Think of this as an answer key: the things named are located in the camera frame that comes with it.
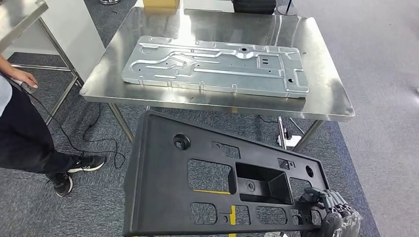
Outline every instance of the black sneaker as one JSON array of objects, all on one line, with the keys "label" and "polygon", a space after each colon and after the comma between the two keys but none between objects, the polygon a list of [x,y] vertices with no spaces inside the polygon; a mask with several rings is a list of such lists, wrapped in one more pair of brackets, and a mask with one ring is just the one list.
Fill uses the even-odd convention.
[{"label": "black sneaker", "polygon": [[73,180],[67,174],[55,174],[51,177],[51,181],[59,197],[64,197],[73,189]]},{"label": "black sneaker", "polygon": [[101,156],[91,156],[91,157],[81,157],[79,161],[67,172],[76,173],[79,171],[94,171],[99,169],[105,163],[105,157]]}]

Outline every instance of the black cable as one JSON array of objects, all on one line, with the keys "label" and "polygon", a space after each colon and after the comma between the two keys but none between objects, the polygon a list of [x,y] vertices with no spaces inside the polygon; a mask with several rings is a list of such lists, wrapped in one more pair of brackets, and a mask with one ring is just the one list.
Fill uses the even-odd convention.
[{"label": "black cable", "polygon": [[116,159],[116,157],[117,157],[117,154],[121,154],[121,153],[118,152],[118,143],[117,143],[117,141],[114,138],[104,138],[104,139],[98,139],[98,140],[88,140],[86,138],[87,132],[89,131],[89,129],[91,129],[92,127],[94,127],[97,124],[97,122],[99,121],[99,118],[100,118],[101,114],[102,114],[102,106],[99,103],[99,114],[97,115],[95,121],[93,123],[91,123],[87,127],[87,129],[84,131],[82,138],[83,138],[84,141],[87,141],[87,142],[114,141],[115,142],[115,149],[116,149],[116,152],[114,153],[114,167],[115,167],[115,169],[119,169],[124,164],[126,158],[125,158],[124,155],[122,155],[123,156],[123,161],[121,162],[121,165],[117,166],[117,159]]},{"label": "black cable", "polygon": [[[67,138],[67,140],[68,140],[68,142],[69,142],[69,144],[70,144],[70,146],[74,149],[74,150],[76,150],[76,151],[79,151],[79,152],[82,152],[82,156],[84,155],[84,153],[93,153],[93,154],[99,154],[99,153],[113,153],[113,154],[115,154],[114,155],[114,166],[115,166],[115,169],[119,169],[119,168],[121,168],[122,167],[122,165],[124,164],[124,162],[125,162],[125,160],[126,160],[126,157],[122,154],[122,153],[120,153],[120,152],[118,152],[118,143],[117,143],[117,141],[115,140],[115,139],[113,139],[113,138],[107,138],[107,139],[100,139],[100,140],[92,140],[92,141],[90,141],[90,140],[87,140],[87,139],[85,139],[84,138],[84,136],[85,136],[85,134],[87,133],[87,131],[91,128],[91,127],[93,127],[93,126],[95,126],[96,125],[96,123],[99,121],[99,117],[100,117],[100,114],[101,114],[101,109],[100,109],[100,106],[99,106],[99,115],[98,115],[98,117],[96,118],[96,120],[95,120],[95,122],[93,123],[93,124],[90,124],[89,125],[89,127],[86,129],[86,131],[84,131],[84,133],[83,133],[83,139],[85,140],[85,141],[88,141],[88,142],[99,142],[99,141],[107,141],[107,140],[113,140],[114,142],[115,142],[115,147],[116,147],[116,151],[100,151],[100,152],[96,152],[96,151],[86,151],[86,150],[81,150],[81,149],[78,149],[78,148],[76,148],[74,145],[73,145],[73,143],[71,143],[71,140],[70,140],[70,137],[67,135],[67,133],[64,131],[64,129],[63,129],[63,127],[62,127],[62,125],[60,124],[60,122],[54,117],[54,116],[52,116],[52,114],[45,108],[45,106],[35,97],[35,96],[33,96],[32,94],[29,94],[27,91],[25,91],[25,90],[22,90],[23,92],[25,92],[27,95],[29,95],[29,96],[31,96],[33,99],[35,99],[38,103],[39,103],[39,105],[46,111],[46,113],[49,115],[49,116],[51,116],[51,118],[58,124],[58,126],[60,127],[60,129],[61,129],[61,132],[64,134],[64,136]],[[120,166],[117,166],[117,164],[116,164],[116,155],[120,155],[120,156],[122,156],[122,158],[123,158],[123,161],[121,162],[121,165]]]},{"label": "black cable", "polygon": [[258,115],[259,116],[259,118],[262,120],[262,121],[264,121],[264,122],[267,122],[267,123],[278,123],[277,121],[266,121],[266,120],[264,120],[263,118],[262,118],[262,116],[260,116],[260,115]]}]

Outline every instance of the black plastic frame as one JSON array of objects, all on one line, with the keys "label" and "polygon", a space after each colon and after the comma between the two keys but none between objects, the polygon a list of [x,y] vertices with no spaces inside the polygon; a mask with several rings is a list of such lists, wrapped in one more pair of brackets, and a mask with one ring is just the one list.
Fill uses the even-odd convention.
[{"label": "black plastic frame", "polygon": [[[178,134],[188,139],[190,146],[187,149],[174,145]],[[240,149],[240,158],[226,156],[220,149],[214,148],[213,142]],[[192,190],[187,174],[191,159],[232,167],[229,173],[232,194]],[[310,174],[307,173],[307,166],[310,167]],[[290,178],[307,180],[313,187],[322,190],[329,188],[317,159],[147,111],[138,122],[126,174],[124,236],[210,235],[319,228],[311,222],[311,211],[319,211],[322,217],[325,212],[296,201],[298,197],[292,196]],[[215,206],[217,220],[214,224],[194,224],[190,211],[191,204],[195,202]],[[230,220],[225,222],[225,217],[228,218],[232,212],[232,205],[248,207],[249,225],[231,225]],[[286,223],[259,223],[256,216],[258,206],[282,208]],[[299,224],[293,222],[295,210],[299,213]]]}]

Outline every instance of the white shoe sole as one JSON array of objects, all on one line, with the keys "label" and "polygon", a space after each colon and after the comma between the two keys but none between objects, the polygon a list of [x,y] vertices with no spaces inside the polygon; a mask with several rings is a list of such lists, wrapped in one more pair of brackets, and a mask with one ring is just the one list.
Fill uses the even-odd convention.
[{"label": "white shoe sole", "polygon": [[70,176],[68,176],[68,180],[70,180],[70,189],[68,190],[68,192],[66,193],[66,195],[68,194],[68,193],[70,193],[71,192],[71,189],[73,189],[73,179],[70,177]]},{"label": "white shoe sole", "polygon": [[69,170],[67,171],[67,173],[76,173],[76,172],[79,172],[79,171],[82,171],[82,170],[84,170],[84,171],[95,171],[95,170],[100,169],[100,167],[102,167],[104,163],[105,163],[105,162],[103,162],[102,164],[100,164],[99,166],[97,166],[97,167],[95,167],[95,168],[90,168],[90,169],[82,169],[82,168],[69,169]]}]

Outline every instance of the yellow tape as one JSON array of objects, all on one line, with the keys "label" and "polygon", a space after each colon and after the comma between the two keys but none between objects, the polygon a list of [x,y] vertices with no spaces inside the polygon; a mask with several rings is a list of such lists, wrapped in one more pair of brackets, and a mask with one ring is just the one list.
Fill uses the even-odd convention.
[{"label": "yellow tape", "polygon": [[[230,214],[230,224],[232,226],[236,225],[236,206],[231,206],[231,214]],[[228,234],[228,237],[236,237],[236,234]]]},{"label": "yellow tape", "polygon": [[229,192],[225,192],[225,191],[211,191],[211,190],[199,190],[199,189],[194,189],[194,191],[196,191],[196,192],[202,192],[202,193],[210,193],[210,194],[230,195]]},{"label": "yellow tape", "polygon": [[[194,189],[194,191],[202,192],[202,193],[210,193],[210,194],[230,195],[229,192],[224,192],[224,191],[210,191],[210,190],[199,190],[199,189]],[[232,226],[236,225],[236,206],[235,205],[231,205],[230,224]],[[228,237],[236,237],[236,234],[228,234]]]}]

